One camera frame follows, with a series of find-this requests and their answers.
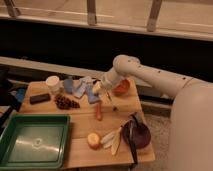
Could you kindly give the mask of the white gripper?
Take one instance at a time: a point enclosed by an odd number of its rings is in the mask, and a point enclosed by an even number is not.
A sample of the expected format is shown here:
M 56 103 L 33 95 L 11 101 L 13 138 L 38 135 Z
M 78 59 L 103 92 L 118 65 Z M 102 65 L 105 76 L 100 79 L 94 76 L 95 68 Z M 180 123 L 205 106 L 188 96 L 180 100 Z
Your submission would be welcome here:
M 101 77 L 101 82 L 97 81 L 94 84 L 92 88 L 92 92 L 94 94 L 99 94 L 102 87 L 107 90 L 113 89 L 114 87 L 118 85 L 120 81 L 121 81 L 121 76 L 115 70 L 109 70 Z

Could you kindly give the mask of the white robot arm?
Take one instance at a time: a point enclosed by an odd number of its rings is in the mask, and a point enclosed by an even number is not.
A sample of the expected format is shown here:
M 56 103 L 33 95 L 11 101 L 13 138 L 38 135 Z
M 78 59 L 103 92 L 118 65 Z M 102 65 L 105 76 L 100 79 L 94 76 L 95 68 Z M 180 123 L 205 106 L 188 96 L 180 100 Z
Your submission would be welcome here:
M 93 93 L 115 88 L 134 76 L 174 100 L 171 109 L 168 171 L 213 171 L 213 83 L 142 65 L 118 55 Z

